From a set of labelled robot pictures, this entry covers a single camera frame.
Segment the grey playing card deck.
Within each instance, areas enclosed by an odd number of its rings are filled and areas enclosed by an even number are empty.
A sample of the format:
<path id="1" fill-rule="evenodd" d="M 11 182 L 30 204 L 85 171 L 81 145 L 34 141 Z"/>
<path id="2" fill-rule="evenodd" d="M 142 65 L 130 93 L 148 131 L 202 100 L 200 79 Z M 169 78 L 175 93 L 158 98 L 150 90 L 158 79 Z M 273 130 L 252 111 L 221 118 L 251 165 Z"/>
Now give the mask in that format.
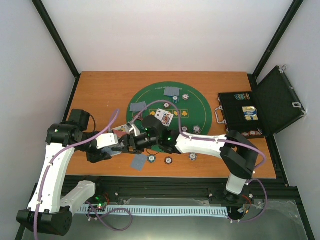
<path id="1" fill-rule="evenodd" d="M 101 151 L 102 151 L 102 153 L 109 154 L 111 157 L 122 154 L 121 151 L 114 151 L 110 147 L 104 147 Z"/>

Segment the blue patterned playing card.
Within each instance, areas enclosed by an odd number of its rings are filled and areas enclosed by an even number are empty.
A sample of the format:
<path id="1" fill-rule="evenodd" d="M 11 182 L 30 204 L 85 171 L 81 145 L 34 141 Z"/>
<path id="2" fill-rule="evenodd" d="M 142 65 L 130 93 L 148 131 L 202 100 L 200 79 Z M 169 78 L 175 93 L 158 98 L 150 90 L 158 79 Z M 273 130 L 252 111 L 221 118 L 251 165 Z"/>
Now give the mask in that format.
<path id="1" fill-rule="evenodd" d="M 129 106 L 130 112 L 141 112 L 141 111 L 145 111 L 146 109 L 147 109 L 147 104 L 145 101 L 131 103 Z"/>

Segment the dark red poker chip stack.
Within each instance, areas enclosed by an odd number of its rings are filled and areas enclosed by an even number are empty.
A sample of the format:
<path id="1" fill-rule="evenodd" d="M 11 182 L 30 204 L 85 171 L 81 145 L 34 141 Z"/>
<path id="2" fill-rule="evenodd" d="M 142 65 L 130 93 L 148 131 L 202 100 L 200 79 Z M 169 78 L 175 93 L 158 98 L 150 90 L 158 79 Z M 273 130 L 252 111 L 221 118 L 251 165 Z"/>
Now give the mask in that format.
<path id="1" fill-rule="evenodd" d="M 173 159 L 171 157 L 166 157 L 164 159 L 165 164 L 171 165 L 173 163 Z"/>

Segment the dark red chips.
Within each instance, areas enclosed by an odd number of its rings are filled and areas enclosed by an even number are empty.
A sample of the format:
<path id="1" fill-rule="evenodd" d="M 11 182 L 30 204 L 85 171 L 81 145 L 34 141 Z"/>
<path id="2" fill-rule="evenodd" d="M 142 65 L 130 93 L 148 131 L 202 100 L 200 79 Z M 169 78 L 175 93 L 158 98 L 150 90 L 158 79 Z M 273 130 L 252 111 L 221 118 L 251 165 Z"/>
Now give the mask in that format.
<path id="1" fill-rule="evenodd" d="M 187 132 L 188 131 L 188 127 L 187 126 L 183 126 L 181 129 L 182 129 L 183 132 Z"/>
<path id="2" fill-rule="evenodd" d="M 168 109 L 171 105 L 169 103 L 165 103 L 163 106 L 165 109 Z"/>

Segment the blue white poker chip stack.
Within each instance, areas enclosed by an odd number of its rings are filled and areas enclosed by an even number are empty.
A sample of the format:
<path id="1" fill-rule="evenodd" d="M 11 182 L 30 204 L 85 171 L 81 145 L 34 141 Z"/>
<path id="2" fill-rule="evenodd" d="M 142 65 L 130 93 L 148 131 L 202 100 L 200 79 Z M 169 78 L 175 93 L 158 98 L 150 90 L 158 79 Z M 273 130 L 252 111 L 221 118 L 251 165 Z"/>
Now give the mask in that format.
<path id="1" fill-rule="evenodd" d="M 189 157 L 189 159 L 191 160 L 191 161 L 195 161 L 196 159 L 197 159 L 197 154 L 196 153 L 189 153 L 189 155 L 188 155 L 188 157 Z"/>

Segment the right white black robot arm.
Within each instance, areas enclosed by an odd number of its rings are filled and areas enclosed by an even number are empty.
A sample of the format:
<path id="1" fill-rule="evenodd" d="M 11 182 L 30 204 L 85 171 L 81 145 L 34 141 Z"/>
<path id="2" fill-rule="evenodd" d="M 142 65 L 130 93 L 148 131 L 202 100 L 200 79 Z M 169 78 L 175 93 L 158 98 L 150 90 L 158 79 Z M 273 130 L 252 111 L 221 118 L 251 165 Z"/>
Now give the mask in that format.
<path id="1" fill-rule="evenodd" d="M 158 146 L 167 154 L 201 154 L 223 160 L 230 174 L 225 186 L 225 197 L 234 200 L 252 178 L 258 159 L 258 149 L 237 131 L 226 135 L 197 135 L 169 130 L 153 115 L 142 121 L 144 132 L 126 134 L 119 139 L 115 152 L 141 154 Z"/>

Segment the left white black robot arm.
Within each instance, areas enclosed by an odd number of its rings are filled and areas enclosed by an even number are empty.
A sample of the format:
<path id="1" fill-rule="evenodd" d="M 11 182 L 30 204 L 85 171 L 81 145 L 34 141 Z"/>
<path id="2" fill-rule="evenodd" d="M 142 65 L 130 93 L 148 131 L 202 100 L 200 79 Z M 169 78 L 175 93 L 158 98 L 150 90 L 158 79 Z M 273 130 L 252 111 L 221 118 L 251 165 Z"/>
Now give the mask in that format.
<path id="1" fill-rule="evenodd" d="M 103 198 L 104 188 L 91 180 L 82 180 L 62 197 L 67 168 L 76 151 L 86 153 L 87 161 L 98 163 L 111 159 L 103 149 L 118 143 L 117 135 L 110 133 L 111 126 L 119 116 L 119 109 L 113 113 L 110 123 L 102 131 L 87 132 L 91 114 L 81 109 L 73 109 L 69 118 L 53 124 L 46 135 L 45 160 L 37 187 L 26 209 L 19 210 L 16 220 L 39 234 L 65 236 L 70 230 L 75 212 L 91 199 Z"/>

